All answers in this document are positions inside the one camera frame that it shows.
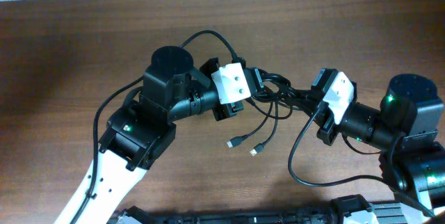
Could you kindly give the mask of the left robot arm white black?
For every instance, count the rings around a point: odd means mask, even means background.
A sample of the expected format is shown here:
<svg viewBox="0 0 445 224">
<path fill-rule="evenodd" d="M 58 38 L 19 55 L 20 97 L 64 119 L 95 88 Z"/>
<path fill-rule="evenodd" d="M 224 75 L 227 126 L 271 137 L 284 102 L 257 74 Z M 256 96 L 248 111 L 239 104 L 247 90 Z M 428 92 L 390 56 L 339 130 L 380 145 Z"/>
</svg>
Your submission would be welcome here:
<svg viewBox="0 0 445 224">
<path fill-rule="evenodd" d="M 213 111 L 230 118 L 251 95 L 245 61 L 232 53 L 200 68 L 182 47 L 157 49 L 142 77 L 125 86 L 122 106 L 108 119 L 103 135 L 93 134 L 93 160 L 57 223 L 106 223 L 175 139 L 175 121 Z"/>
</svg>

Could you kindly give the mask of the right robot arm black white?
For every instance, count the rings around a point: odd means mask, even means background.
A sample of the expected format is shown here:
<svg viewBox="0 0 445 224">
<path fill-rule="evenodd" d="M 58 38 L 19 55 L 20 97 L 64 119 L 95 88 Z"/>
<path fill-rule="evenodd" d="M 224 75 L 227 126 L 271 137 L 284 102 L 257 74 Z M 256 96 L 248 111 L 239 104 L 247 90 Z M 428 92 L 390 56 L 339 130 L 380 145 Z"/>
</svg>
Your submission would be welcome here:
<svg viewBox="0 0 445 224">
<path fill-rule="evenodd" d="M 356 83 L 337 70 L 323 70 L 311 88 L 324 144 L 341 134 L 379 149 L 382 180 L 399 199 L 434 214 L 444 210 L 444 147 L 435 140 L 444 102 L 431 80 L 394 76 L 378 109 L 359 103 Z"/>
</svg>

